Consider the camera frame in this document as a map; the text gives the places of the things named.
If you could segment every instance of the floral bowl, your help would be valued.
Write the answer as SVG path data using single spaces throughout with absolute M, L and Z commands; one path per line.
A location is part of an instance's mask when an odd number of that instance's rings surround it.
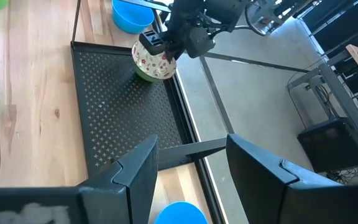
M 139 41 L 132 46 L 132 58 L 137 65 L 135 67 L 136 73 L 149 82 L 171 78 L 177 70 L 177 63 L 174 58 L 169 62 L 165 52 L 150 55 Z

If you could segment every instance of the wooden table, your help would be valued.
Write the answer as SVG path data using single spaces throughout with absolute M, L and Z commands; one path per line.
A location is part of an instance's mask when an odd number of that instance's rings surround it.
M 76 0 L 12 0 L 0 10 L 0 187 L 87 179 L 69 43 Z M 76 41 L 131 47 L 110 0 L 83 0 Z M 158 173 L 150 220 L 186 200 L 211 222 L 193 164 Z

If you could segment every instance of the perforated metal tray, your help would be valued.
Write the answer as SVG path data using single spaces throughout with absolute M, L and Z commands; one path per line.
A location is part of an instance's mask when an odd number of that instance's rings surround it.
M 139 78 L 127 48 L 79 42 L 71 48 L 89 176 L 151 134 L 161 149 L 192 142 L 172 80 Z

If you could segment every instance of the concrete floor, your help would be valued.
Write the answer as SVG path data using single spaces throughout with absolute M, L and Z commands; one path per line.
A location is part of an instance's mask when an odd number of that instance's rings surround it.
M 239 24 L 245 24 L 245 19 L 242 18 Z M 216 42 L 212 50 L 214 53 L 296 68 L 306 68 L 320 58 L 301 22 L 296 20 L 287 22 L 268 37 L 260 37 L 249 30 L 238 30 L 218 35 Z M 235 133 L 313 170 L 296 139 L 304 127 L 285 88 L 294 72 L 214 58 L 207 58 L 206 61 Z M 178 61 L 178 69 L 201 140 L 224 137 L 227 132 L 200 60 L 184 55 Z M 292 95 L 306 125 L 327 118 L 312 92 L 299 87 Z M 226 153 L 219 152 L 209 156 L 208 160 L 229 223 L 247 223 L 229 173 Z

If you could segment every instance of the blue container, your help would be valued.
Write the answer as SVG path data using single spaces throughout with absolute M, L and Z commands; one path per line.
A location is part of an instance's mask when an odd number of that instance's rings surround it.
M 175 202 L 162 210 L 155 224 L 208 224 L 208 221 L 196 206 Z
M 150 8 L 112 0 L 112 19 L 124 32 L 140 34 L 153 23 L 154 14 Z

